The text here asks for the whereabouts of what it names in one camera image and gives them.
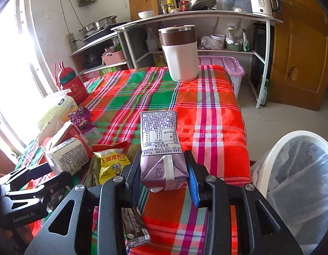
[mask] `wooden door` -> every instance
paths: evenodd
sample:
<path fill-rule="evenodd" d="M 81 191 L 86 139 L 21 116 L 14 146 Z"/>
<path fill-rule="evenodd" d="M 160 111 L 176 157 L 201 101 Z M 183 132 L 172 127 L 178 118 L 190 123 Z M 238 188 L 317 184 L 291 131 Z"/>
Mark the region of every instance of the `wooden door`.
<path fill-rule="evenodd" d="M 317 0 L 280 0 L 269 100 L 319 110 L 328 85 L 328 18 Z"/>

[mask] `white bowl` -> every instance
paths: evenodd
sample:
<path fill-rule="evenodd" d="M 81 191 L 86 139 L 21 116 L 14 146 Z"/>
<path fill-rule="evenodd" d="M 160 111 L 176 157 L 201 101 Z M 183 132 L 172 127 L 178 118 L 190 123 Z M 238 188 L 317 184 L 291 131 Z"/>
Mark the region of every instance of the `white bowl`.
<path fill-rule="evenodd" d="M 154 10 L 142 11 L 138 13 L 141 19 L 146 19 L 154 16 Z"/>

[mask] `metal screw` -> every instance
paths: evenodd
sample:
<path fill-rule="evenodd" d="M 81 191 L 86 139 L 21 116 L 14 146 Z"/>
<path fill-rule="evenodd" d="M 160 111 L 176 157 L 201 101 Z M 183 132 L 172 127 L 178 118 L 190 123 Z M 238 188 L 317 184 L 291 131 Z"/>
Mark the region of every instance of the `metal screw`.
<path fill-rule="evenodd" d="M 79 184 L 74 187 L 74 190 L 76 192 L 81 192 L 83 189 L 85 189 L 85 185 Z"/>
<path fill-rule="evenodd" d="M 216 176 L 214 176 L 214 175 L 208 175 L 208 176 L 207 176 L 207 180 L 208 180 L 209 182 L 215 182 L 215 181 L 216 181 Z"/>
<path fill-rule="evenodd" d="M 123 178 L 122 176 L 117 175 L 117 176 L 115 176 L 115 177 L 113 178 L 113 181 L 114 181 L 114 182 L 122 182 L 123 179 L 124 179 L 124 178 Z"/>
<path fill-rule="evenodd" d="M 248 183 L 248 184 L 246 184 L 246 189 L 247 189 L 248 191 L 253 191 L 253 190 L 255 189 L 255 187 L 254 187 L 253 184 Z"/>

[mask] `red plaid tablecloth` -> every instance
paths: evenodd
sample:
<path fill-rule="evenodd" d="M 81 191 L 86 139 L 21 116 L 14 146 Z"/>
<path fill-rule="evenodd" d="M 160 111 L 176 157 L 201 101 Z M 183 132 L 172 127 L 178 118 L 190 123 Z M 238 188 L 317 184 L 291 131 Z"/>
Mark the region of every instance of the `red plaid tablecloth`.
<path fill-rule="evenodd" d="M 192 150 L 197 163 L 225 182 L 250 182 L 246 134 L 230 78 L 217 65 L 201 66 L 194 81 L 172 81 L 167 68 L 144 68 L 107 73 L 86 82 L 90 93 L 81 106 L 93 114 L 103 134 L 100 144 L 129 141 L 132 162 L 140 149 L 140 112 L 177 111 L 177 133 L 183 150 Z M 138 207 L 151 235 L 151 244 L 128 250 L 134 255 L 202 254 L 207 210 L 197 209 L 188 188 L 148 192 L 144 187 Z M 237 254 L 235 208 L 231 207 L 232 254 Z M 96 254 L 98 210 L 94 214 L 92 254 Z M 38 231 L 42 221 L 34 228 Z"/>

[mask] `red water bottle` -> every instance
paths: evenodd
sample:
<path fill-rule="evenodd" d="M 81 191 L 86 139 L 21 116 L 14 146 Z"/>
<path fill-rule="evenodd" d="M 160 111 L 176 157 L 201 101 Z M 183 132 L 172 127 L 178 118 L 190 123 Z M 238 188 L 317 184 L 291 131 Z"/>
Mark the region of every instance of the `red water bottle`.
<path fill-rule="evenodd" d="M 58 74 L 58 81 L 56 79 L 56 63 L 54 63 L 54 76 L 56 85 L 61 90 L 71 89 L 68 96 L 71 96 L 77 104 L 81 104 L 88 97 L 88 92 L 81 79 L 77 76 L 71 67 L 64 67 L 64 63 L 59 63 L 60 72 Z"/>

